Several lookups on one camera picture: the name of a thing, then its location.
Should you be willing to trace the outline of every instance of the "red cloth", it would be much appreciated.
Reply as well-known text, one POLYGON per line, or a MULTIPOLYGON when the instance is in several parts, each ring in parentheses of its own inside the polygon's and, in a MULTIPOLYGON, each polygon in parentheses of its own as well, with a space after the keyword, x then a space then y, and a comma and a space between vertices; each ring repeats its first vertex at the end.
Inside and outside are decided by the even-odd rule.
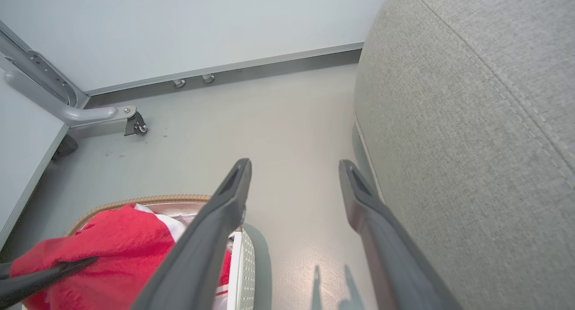
MULTIPOLYGON (((49 269, 60 261, 98 259, 23 304, 30 310, 125 310, 174 246, 166 225, 152 213, 127 205, 97 214, 74 234, 48 239, 15 260, 10 277, 49 269)), ((228 284, 231 254, 226 251, 224 277, 228 284)))

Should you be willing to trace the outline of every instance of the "white basket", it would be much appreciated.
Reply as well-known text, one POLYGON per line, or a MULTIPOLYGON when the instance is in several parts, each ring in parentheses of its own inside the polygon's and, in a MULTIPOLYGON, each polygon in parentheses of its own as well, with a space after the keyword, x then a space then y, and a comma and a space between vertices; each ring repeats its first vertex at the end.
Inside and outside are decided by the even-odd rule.
POLYGON ((245 230, 234 232, 228 310, 253 310, 255 294, 255 253, 250 236, 245 230))

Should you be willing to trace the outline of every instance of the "white partition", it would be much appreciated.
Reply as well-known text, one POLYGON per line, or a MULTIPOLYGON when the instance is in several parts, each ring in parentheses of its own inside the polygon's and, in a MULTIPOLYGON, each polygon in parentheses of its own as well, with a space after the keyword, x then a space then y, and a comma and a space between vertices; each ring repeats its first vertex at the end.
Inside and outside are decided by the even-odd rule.
POLYGON ((8 86, 2 68, 0 124, 1 248, 68 126, 8 86))
POLYGON ((0 0, 82 91, 360 48, 385 0, 0 0))

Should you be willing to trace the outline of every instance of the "gray sofa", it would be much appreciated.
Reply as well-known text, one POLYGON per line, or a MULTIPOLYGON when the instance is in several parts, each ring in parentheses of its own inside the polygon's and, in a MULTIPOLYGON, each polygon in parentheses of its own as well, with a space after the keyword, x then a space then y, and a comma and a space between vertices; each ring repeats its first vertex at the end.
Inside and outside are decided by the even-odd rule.
POLYGON ((381 197, 464 308, 575 308, 575 0, 388 0, 355 112, 381 197))

